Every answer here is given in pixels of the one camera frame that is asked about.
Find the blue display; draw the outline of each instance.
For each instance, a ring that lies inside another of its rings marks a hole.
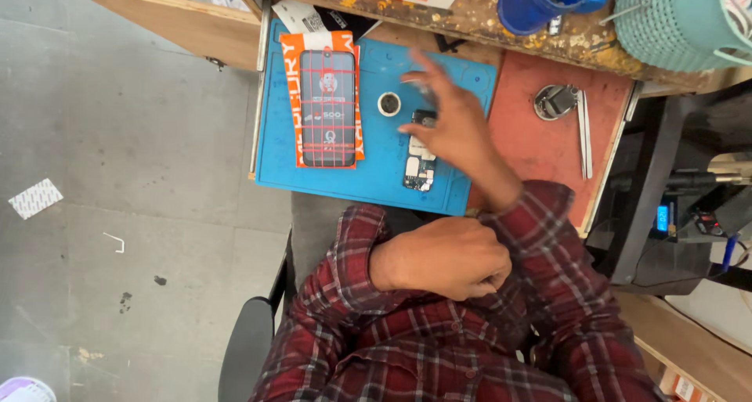
[[[656,218],[658,223],[658,230],[662,232],[669,231],[669,207],[658,206],[658,217]]]

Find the plaid shirt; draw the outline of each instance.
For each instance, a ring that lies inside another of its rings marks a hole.
[[[385,214],[350,207],[250,399],[663,400],[567,219],[573,196],[530,181],[505,213],[482,215],[513,271],[497,293],[465,302],[377,291],[369,254],[390,237]]]

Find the plastic basket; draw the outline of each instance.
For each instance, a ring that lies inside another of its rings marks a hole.
[[[752,42],[723,0],[616,0],[614,13],[640,4],[614,20],[619,42],[639,61],[682,72],[752,66]]]

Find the paper scrap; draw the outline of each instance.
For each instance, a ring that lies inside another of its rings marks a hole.
[[[21,218],[26,220],[61,199],[60,191],[57,190],[50,179],[46,178],[7,202],[11,203]]]

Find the gray floor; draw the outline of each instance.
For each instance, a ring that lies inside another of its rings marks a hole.
[[[0,0],[0,200],[65,197],[25,221],[0,202],[0,382],[216,400],[289,227],[289,194],[247,180],[256,87],[89,0]]]

